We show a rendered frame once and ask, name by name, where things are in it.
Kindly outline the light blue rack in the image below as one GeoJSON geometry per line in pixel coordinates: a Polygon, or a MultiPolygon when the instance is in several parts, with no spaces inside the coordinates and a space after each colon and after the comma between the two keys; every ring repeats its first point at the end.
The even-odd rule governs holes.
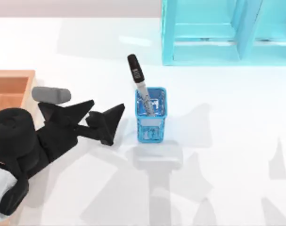
{"type": "Polygon", "coordinates": [[[163,65],[286,66],[286,0],[162,0],[163,65]]]}

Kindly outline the shallow salmon-coloured box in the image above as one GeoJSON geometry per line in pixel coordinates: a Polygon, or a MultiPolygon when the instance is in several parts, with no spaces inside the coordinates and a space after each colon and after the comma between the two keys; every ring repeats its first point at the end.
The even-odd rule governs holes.
{"type": "Polygon", "coordinates": [[[42,124],[38,102],[32,89],[38,86],[35,70],[0,70],[0,110],[12,107],[26,109],[33,117],[35,128],[42,124]]]}

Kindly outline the blue mesh pen holder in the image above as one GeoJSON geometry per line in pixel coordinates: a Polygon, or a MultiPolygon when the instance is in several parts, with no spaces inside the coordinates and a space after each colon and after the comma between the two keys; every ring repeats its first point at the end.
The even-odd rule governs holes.
{"type": "Polygon", "coordinates": [[[148,116],[139,92],[135,93],[137,138],[140,143],[161,143],[168,115],[167,92],[163,87],[148,87],[155,116],[148,116]]]}

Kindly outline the black marker pen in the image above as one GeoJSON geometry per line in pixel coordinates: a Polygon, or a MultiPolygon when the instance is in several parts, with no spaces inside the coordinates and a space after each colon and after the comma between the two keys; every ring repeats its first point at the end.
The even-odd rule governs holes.
{"type": "Polygon", "coordinates": [[[146,110],[147,116],[155,116],[153,106],[151,104],[150,95],[147,86],[145,84],[145,77],[136,55],[135,54],[128,55],[127,60],[132,74],[132,78],[136,83],[137,90],[143,101],[143,105],[146,110]]]}

